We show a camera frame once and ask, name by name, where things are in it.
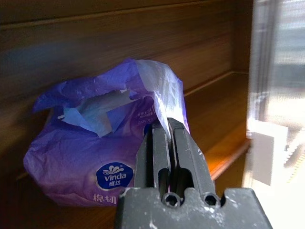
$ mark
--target wooden cabinet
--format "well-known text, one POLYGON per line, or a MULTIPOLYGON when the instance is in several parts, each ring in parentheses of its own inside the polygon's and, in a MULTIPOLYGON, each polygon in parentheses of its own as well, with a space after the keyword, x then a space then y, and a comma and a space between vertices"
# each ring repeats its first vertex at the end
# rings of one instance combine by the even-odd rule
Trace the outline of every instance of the wooden cabinet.
POLYGON ((240 156, 250 145, 251 0, 4 0, 0 14, 4 228, 112 228, 114 208, 65 208, 48 200, 24 173, 22 158, 48 113, 31 113, 41 92, 126 58, 173 69, 184 84, 191 135, 216 188, 240 185, 242 171, 234 166, 243 168, 240 156))

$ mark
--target black plastic part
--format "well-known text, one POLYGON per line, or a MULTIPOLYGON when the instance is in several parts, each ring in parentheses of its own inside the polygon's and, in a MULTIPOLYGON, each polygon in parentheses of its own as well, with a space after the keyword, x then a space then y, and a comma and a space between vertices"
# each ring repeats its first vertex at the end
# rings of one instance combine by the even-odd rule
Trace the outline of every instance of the black plastic part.
POLYGON ((255 193, 229 188, 220 199, 201 150, 183 124, 159 123, 139 149, 135 188, 120 195, 116 229, 271 229, 255 193))

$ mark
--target tissue package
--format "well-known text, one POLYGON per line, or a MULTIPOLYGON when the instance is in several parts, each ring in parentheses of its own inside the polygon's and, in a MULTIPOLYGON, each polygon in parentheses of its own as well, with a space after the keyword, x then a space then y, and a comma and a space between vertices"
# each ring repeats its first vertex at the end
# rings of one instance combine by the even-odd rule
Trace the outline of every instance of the tissue package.
POLYGON ((34 111, 50 120, 24 157, 43 192, 60 205, 115 206, 133 186, 145 127, 167 118, 188 129, 182 82, 168 65, 126 60, 93 78, 60 83, 42 94, 34 111))

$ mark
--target vinda logo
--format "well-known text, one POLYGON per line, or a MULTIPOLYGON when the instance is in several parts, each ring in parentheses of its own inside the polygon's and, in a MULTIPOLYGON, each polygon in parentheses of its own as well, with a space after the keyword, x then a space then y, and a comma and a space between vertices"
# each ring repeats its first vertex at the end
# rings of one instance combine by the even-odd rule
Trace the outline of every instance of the vinda logo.
POLYGON ((97 170, 96 177, 97 183, 102 189, 127 187, 132 180, 133 170, 123 163, 113 162, 97 170))

